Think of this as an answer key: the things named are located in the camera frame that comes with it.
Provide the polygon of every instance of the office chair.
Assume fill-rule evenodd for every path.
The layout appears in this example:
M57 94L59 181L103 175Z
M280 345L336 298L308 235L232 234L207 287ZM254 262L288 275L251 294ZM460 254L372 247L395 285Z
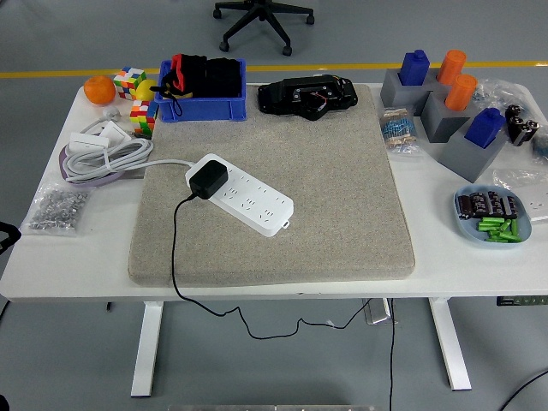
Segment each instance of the office chair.
M213 10L213 17L220 19L221 9L233 9L233 10L246 10L247 13L226 32L223 36L223 41L219 46L221 51L229 50L229 39L238 33L242 28L247 26L251 21L259 17L260 21L268 21L272 28L276 30L276 33L280 35L285 42L283 47L283 55L291 56L291 39L287 33L283 30L282 25L279 23L274 13L290 13L299 15L308 15L307 24L314 24L314 10L306 7L290 6L288 4L274 3L272 0L245 0L243 2L222 2L215 3L215 10Z

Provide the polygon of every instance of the gray felt mat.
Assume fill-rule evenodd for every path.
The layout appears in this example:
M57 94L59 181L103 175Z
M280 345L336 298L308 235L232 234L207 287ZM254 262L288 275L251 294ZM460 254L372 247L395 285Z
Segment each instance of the gray felt mat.
M245 122L159 122L151 160L197 162L209 152L289 196L287 229L264 237L210 201L185 203L177 219L180 287L228 287L400 279L414 268L369 89L316 122L259 111L247 87ZM190 195L187 167L149 167L129 255L140 285L170 285L173 211Z

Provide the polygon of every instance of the wire bundle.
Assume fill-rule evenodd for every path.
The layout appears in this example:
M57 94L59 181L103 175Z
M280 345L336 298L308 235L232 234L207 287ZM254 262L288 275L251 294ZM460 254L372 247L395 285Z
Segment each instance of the wire bundle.
M90 152L77 152L68 155L63 160L63 170L67 182L90 182L112 173L137 170L156 164L194 163L184 160L157 160L147 162L154 143L146 139L133 139L112 148L104 148Z

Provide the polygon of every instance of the bag of resistors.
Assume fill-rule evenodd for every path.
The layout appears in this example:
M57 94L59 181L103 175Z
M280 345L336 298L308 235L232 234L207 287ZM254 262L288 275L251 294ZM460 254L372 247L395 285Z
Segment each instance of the bag of resistors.
M413 107L389 107L381 111L378 122L386 150L394 154L421 154L413 123Z

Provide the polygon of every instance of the floor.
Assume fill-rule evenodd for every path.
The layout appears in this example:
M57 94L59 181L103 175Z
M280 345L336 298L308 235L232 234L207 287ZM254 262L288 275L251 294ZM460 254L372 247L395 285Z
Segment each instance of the floor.
M230 41L228 55L222 53L223 32L241 13L226 11L216 21L213 1L3 0L0 220L17 225L25 217L74 95L93 70L156 69L179 52L263 66L247 74L250 82L308 75L325 64L335 64L333 74L354 82L381 82L385 65L400 63L406 52L421 48L439 63L447 50L460 49L469 62L479 63L467 73L522 84L548 113L547 2L290 3L314 8L316 23L279 17L293 39L293 55L285 57L283 43L258 21ZM360 66L343 66L352 63ZM0 273L8 258L9 252L0 257ZM0 307L5 301L0 296ZM255 333L270 335L292 331L300 317L344 324L361 301L211 306L235 304ZM473 389L451 391L428 301L396 300L394 410L500 409L521 384L548 368L548 307L497 307L494 298L459 298L450 308ZM140 303L115 302L110 312L103 302L11 304L0 323L0 394L15 411L159 411L188 404L389 409L389 325L369 326L359 315L344 331L304 327L291 338L258 342L237 317L217 319L178 302L164 309L152 397L130 398L143 310ZM544 410L546 403L548 378L541 378L506 409Z

